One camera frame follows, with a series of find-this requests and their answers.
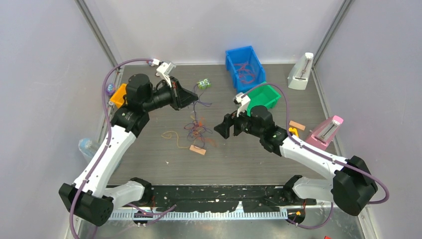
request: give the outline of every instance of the white metronome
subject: white metronome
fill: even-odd
[[[307,52],[295,64],[289,74],[288,87],[295,90],[304,90],[308,84],[309,75],[311,74],[312,63],[314,62],[314,54]]]

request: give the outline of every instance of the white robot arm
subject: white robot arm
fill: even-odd
[[[110,121],[111,139],[107,145],[107,134],[100,147],[108,147],[107,150],[105,153],[99,150],[72,185],[64,183],[59,189],[59,195],[67,210],[71,210],[72,202],[76,200],[74,214],[96,226],[103,225],[114,208],[135,201],[148,203],[151,200],[151,184],[139,178],[132,178],[126,184],[115,188],[106,188],[123,154],[148,123],[148,112],[167,105],[179,110],[198,100],[198,95],[184,89],[176,78],[168,76],[170,70],[175,67],[172,63],[154,60],[153,64],[159,64],[157,72],[162,79],[160,84],[153,87],[148,76],[144,74],[136,74],[129,78],[126,95],[123,97],[125,104],[115,112]],[[92,169],[92,174],[87,180],[87,174]],[[77,192],[80,192],[80,195],[75,198]]]
[[[334,164],[337,161],[370,174],[365,162],[356,156],[350,159],[327,153],[275,125],[272,114],[265,106],[255,106],[247,115],[250,98],[239,93],[233,99],[239,109],[226,114],[214,130],[224,138],[244,132],[258,137],[269,152],[295,160],[314,170],[325,179],[309,179],[295,175],[284,186],[283,194],[292,203],[298,199],[319,199],[336,203],[346,213],[357,216],[377,192],[374,180],[349,167]]]

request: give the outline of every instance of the green plastic bin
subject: green plastic bin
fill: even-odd
[[[250,116],[250,110],[254,106],[265,106],[267,109],[271,109],[276,106],[278,99],[281,97],[280,94],[269,85],[256,88],[249,93],[248,96],[251,99],[247,109],[248,116]]]

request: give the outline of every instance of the yellow object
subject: yellow object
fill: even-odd
[[[172,138],[171,137],[171,133],[175,133],[176,134],[176,137],[177,137],[176,145],[177,145],[178,148],[189,148],[189,147],[180,147],[179,146],[179,134],[176,131],[167,131],[167,132],[164,132],[164,133],[161,134],[161,137],[163,137],[163,138]]]
[[[127,84],[121,84],[116,93],[110,98],[110,101],[113,102],[117,108],[120,108],[124,104],[123,96],[126,95],[126,85]]]
[[[299,137],[297,128],[290,127],[289,132],[292,132],[294,135],[296,135],[296,137]]]

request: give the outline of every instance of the small wooden block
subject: small wooden block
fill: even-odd
[[[206,152],[206,150],[205,149],[203,149],[203,148],[199,148],[199,147],[196,147],[195,145],[191,145],[191,147],[189,148],[191,151],[193,151],[193,152],[196,152],[196,153],[199,153],[199,154],[202,154],[202,155],[205,155],[205,152]]]
[[[292,126],[292,127],[298,128],[300,130],[305,130],[304,125],[297,123],[297,122],[294,122],[293,120],[290,121],[289,125]]]

